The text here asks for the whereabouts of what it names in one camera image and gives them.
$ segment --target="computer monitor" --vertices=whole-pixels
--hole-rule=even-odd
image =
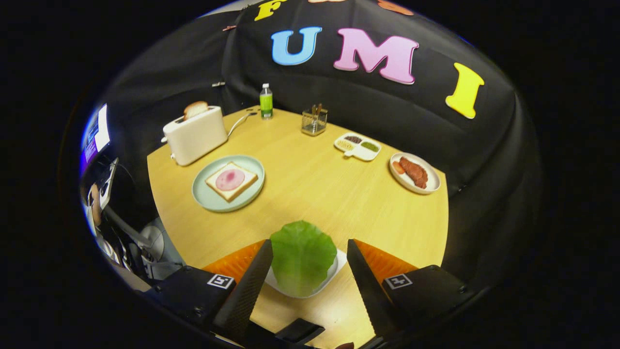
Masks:
[[[80,176],[84,176],[84,172],[86,172],[86,169],[97,154],[110,144],[107,114],[108,105],[104,104],[91,115],[86,129],[84,130],[84,134],[82,135]]]

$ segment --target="white plate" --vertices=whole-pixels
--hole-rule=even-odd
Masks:
[[[238,197],[235,197],[231,202],[228,202],[213,189],[211,189],[211,187],[205,183],[205,180],[213,173],[219,171],[220,168],[225,166],[230,161],[235,162],[235,164],[245,168],[248,171],[256,173],[259,178]],[[196,202],[209,211],[231,212],[252,202],[252,200],[259,195],[260,190],[263,189],[264,182],[265,168],[260,161],[247,155],[231,155],[217,159],[200,170],[192,184],[192,194]]]
[[[345,264],[347,264],[347,254],[344,253],[343,251],[340,250],[336,250],[336,258],[334,258],[334,264],[332,264],[331,267],[329,267],[329,269],[327,270],[327,278],[325,279],[325,281],[323,281],[323,283],[308,297],[293,297],[289,294],[286,294],[286,292],[282,291],[281,289],[278,288],[278,280],[275,278],[275,275],[273,274],[273,269],[271,267],[269,267],[269,271],[267,272],[267,277],[265,278],[265,282],[276,289],[276,291],[282,293],[285,296],[291,297],[291,298],[299,298],[299,299],[303,299],[303,298],[310,298],[312,296],[315,296],[317,293],[323,291],[323,289],[325,288],[325,286],[327,286],[327,284],[329,284],[329,281],[332,281],[332,279],[334,278],[334,276],[336,276],[336,274],[338,274],[338,272],[342,269],[343,266],[345,266]]]
[[[427,181],[426,189],[422,189],[416,186],[414,184],[414,181],[409,176],[407,176],[407,173],[399,174],[398,172],[396,172],[396,170],[394,169],[394,166],[392,165],[392,162],[394,161],[398,162],[401,159],[401,156],[404,156],[405,159],[411,161],[412,163],[416,163],[420,165],[427,172],[428,181]],[[433,167],[429,165],[426,161],[424,161],[422,158],[420,158],[419,156],[415,156],[410,153],[396,153],[392,155],[392,157],[390,157],[387,165],[389,167],[390,172],[392,173],[394,178],[396,178],[398,183],[400,183],[403,187],[413,191],[414,193],[430,194],[436,191],[437,189],[439,189],[439,187],[441,186],[441,181],[439,180],[439,176],[437,175],[437,172],[435,172]]]
[[[358,144],[355,144],[355,143],[351,142],[350,140],[346,140],[345,137],[348,137],[348,136],[356,136],[356,137],[361,139],[361,142],[358,143]],[[353,149],[349,150],[349,149],[346,149],[344,147],[341,147],[340,145],[338,145],[338,141],[339,140],[343,140],[344,142],[347,142],[347,143],[351,144],[353,146]],[[372,144],[376,145],[377,148],[379,148],[379,150],[377,150],[376,152],[373,152],[372,150],[370,150],[368,148],[362,147],[361,144],[364,143],[364,142],[369,142],[369,143],[372,143]],[[358,158],[360,160],[364,160],[364,161],[371,161],[371,160],[373,160],[374,158],[377,157],[377,155],[381,151],[381,144],[379,144],[379,142],[377,142],[377,141],[375,141],[373,139],[370,139],[368,137],[364,137],[362,135],[358,135],[358,134],[353,133],[353,132],[347,132],[347,133],[343,134],[342,136],[338,137],[334,141],[334,146],[338,150],[344,152],[345,153],[345,157],[354,156],[354,157],[356,157],[356,158]]]

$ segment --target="ham slice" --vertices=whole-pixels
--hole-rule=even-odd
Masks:
[[[412,163],[407,160],[404,156],[401,157],[399,161],[400,166],[407,176],[414,181],[416,187],[420,187],[422,189],[426,189],[426,182],[428,181],[428,175],[426,171],[418,164]]]
[[[245,178],[246,175],[243,171],[237,170],[236,168],[226,170],[219,174],[218,178],[215,180],[215,186],[221,191],[235,190],[243,183]]]

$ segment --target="lettuce leaf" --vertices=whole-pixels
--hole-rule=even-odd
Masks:
[[[273,275],[278,287],[294,297],[307,297],[327,278],[336,246],[319,228],[306,221],[286,224],[271,236]]]

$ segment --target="toaster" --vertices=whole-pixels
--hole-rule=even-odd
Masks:
[[[168,141],[170,157],[181,166],[186,166],[228,140],[224,129],[222,108],[208,106],[208,109],[194,117],[183,120],[179,117],[164,126],[162,141]]]

